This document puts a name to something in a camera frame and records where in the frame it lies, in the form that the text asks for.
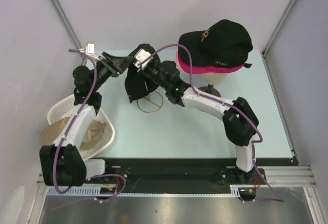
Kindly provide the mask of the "beige cap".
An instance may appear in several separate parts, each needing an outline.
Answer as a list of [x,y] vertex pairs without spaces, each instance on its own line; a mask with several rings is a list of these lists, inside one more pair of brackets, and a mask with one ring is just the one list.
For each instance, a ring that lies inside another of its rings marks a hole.
[[[64,127],[69,121],[69,117],[64,117],[55,123],[46,127],[40,135],[40,145],[49,146],[62,133]],[[94,148],[101,140],[106,128],[105,123],[92,120],[81,141],[80,149],[89,150]]]

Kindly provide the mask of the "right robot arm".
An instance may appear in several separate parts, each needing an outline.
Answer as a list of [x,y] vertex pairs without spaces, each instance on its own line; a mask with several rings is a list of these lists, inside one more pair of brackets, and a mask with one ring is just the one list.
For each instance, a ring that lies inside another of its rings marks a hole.
[[159,64],[149,60],[136,63],[135,67],[138,73],[163,88],[171,103],[197,109],[222,121],[226,137],[235,145],[237,179],[243,184],[254,179],[256,157],[253,145],[259,120],[244,98],[230,100],[200,91],[180,78],[180,72],[172,61]]

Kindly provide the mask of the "magenta mesh cap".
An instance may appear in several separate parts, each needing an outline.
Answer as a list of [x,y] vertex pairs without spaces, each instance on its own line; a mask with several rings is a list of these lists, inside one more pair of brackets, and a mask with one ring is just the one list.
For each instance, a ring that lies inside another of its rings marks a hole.
[[240,66],[237,66],[237,67],[234,67],[234,68],[223,68],[223,67],[212,67],[212,66],[203,67],[203,68],[206,69],[207,73],[215,72],[215,73],[227,73],[228,74],[228,73],[236,72],[236,71],[238,71],[242,68],[249,69],[251,66],[252,66],[252,64],[245,63],[243,65],[240,65]]

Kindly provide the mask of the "green brim black cap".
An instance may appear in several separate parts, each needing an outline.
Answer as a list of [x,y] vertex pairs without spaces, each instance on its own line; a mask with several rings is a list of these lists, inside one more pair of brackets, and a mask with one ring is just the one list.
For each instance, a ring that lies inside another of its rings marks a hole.
[[158,81],[159,67],[161,64],[158,54],[153,55],[144,63],[154,52],[155,49],[150,44],[141,44],[133,50],[129,56],[136,57],[137,62],[129,66],[127,77],[142,77],[156,83]]

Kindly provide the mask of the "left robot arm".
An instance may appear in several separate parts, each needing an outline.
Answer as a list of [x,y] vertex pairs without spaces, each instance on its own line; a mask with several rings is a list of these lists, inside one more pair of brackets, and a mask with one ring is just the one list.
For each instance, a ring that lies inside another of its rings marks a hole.
[[101,107],[102,96],[98,89],[110,77],[118,77],[133,64],[132,56],[113,56],[105,52],[101,57],[82,50],[71,50],[90,60],[93,69],[78,66],[73,70],[74,106],[72,115],[60,134],[39,151],[44,183],[47,186],[82,186],[96,177],[103,183],[113,178],[113,170],[103,159],[83,160],[79,149],[83,137]]

